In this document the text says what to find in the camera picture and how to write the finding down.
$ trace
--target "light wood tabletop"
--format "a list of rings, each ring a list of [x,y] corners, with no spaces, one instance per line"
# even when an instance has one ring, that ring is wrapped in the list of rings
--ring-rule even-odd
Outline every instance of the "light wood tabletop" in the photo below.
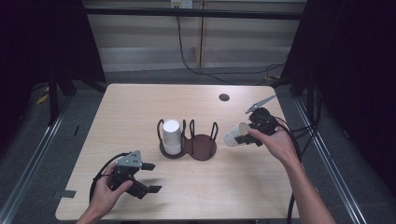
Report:
[[[220,100],[223,93],[229,101]],[[156,167],[134,177],[145,185],[163,187],[142,200],[124,193],[104,219],[286,218],[291,188],[282,164],[265,146],[227,147],[223,142],[223,135],[238,122],[249,123],[245,114],[249,107],[274,94],[270,87],[252,86],[109,85],[66,187],[77,193],[61,199],[56,217],[78,219],[88,207],[92,179],[105,163],[117,154],[139,149],[142,161]],[[264,107],[284,118],[277,98]],[[216,122],[216,154],[208,161],[189,154],[166,158],[157,135],[160,119],[185,119],[187,124],[194,119],[195,134],[207,135]],[[297,208],[293,217],[298,217]]]

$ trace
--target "black backdrop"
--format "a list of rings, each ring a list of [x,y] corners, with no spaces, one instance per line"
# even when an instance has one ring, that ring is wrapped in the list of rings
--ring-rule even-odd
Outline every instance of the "black backdrop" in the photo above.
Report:
[[[0,1],[0,147],[32,87],[47,82],[51,70],[65,93],[72,79],[106,81],[87,16],[37,10],[62,6],[82,7],[82,1]]]
[[[282,76],[297,75],[292,91],[300,94],[312,75],[327,107],[396,196],[396,4],[308,1],[305,12],[325,17],[300,23]]]

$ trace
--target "person's left hand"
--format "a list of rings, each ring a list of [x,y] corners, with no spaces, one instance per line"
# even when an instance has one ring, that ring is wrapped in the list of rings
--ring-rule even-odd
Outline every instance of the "person's left hand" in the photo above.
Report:
[[[123,182],[116,190],[110,189],[112,185],[111,172],[115,166],[115,163],[109,164],[103,176],[96,182],[91,203],[78,223],[95,223],[98,221],[114,207],[121,194],[132,186],[133,182],[128,180]]]

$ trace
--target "white cup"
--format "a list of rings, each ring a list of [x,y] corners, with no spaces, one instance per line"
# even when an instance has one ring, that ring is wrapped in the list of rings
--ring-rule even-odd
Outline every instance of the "white cup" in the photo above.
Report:
[[[238,123],[235,127],[233,127],[230,131],[224,134],[224,143],[228,147],[236,147],[243,144],[238,144],[235,140],[235,137],[240,135],[248,134],[248,130],[250,127],[245,122]]]
[[[181,152],[180,123],[176,119],[168,119],[163,123],[163,149],[169,155]]]

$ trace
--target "hand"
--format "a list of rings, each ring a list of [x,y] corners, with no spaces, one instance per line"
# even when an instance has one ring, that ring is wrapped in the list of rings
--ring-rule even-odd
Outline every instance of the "hand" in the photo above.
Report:
[[[95,223],[105,214],[107,214],[116,204],[123,192],[128,190],[133,182],[131,180],[122,183],[116,190],[111,190],[112,177],[115,163],[111,163],[105,169],[103,176],[96,182],[95,192],[93,194],[87,211],[78,220],[78,223]]]
[[[277,119],[277,122],[286,126],[281,119]],[[288,133],[282,127],[278,127],[276,133],[270,136],[263,134],[256,129],[250,129],[248,130],[248,133],[254,138],[262,141],[267,146],[271,154],[284,165],[290,161],[298,160],[294,144],[292,143]]]

